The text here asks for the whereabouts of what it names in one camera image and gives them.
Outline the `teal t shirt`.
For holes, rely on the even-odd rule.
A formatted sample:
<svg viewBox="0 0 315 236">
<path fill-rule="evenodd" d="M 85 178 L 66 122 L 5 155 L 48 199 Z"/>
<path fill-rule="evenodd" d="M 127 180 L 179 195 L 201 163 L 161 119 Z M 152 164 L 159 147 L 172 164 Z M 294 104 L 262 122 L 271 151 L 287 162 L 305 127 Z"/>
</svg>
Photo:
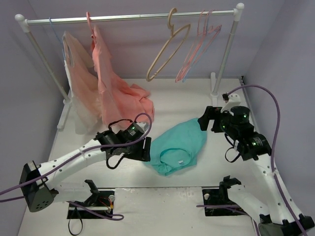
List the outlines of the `teal t shirt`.
<svg viewBox="0 0 315 236">
<path fill-rule="evenodd" d="M 206 141 L 197 118 L 179 123 L 152 141 L 147 165 L 162 176 L 195 166 Z"/>
</svg>

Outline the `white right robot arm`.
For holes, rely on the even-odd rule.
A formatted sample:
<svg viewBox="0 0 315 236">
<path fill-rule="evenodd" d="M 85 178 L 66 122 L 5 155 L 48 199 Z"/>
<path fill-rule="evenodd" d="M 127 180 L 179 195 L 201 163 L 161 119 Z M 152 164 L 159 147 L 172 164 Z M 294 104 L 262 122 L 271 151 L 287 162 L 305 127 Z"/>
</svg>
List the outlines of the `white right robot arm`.
<svg viewBox="0 0 315 236">
<path fill-rule="evenodd" d="M 230 148 L 238 152 L 232 162 L 242 159 L 247 163 L 263 200 L 250 193 L 237 178 L 226 176 L 219 183 L 214 200 L 204 200 L 204 208 L 206 211 L 212 208 L 241 210 L 252 218 L 260 236 L 305 236 L 315 223 L 290 197 L 272 160 L 272 148 L 250 124 L 249 112 L 244 106 L 234 106 L 228 111 L 208 106 L 197 121 L 203 131 L 207 130 L 211 120 L 214 122 L 211 131 L 223 133 Z"/>
</svg>

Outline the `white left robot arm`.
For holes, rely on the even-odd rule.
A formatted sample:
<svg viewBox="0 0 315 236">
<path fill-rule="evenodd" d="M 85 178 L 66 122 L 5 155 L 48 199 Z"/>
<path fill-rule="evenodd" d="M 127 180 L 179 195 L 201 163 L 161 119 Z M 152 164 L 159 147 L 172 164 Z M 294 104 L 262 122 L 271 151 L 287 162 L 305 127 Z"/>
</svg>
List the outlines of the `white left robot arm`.
<svg viewBox="0 0 315 236">
<path fill-rule="evenodd" d="M 142 162 L 150 161 L 151 125 L 147 122 L 132 122 L 126 130 L 98 132 L 88 143 L 60 158 L 23 166 L 20 177 L 21 190 L 28 209 L 38 212 L 53 202 L 75 202 L 94 206 L 100 191 L 91 179 L 78 183 L 68 178 L 82 169 L 106 161 L 113 156 Z"/>
</svg>

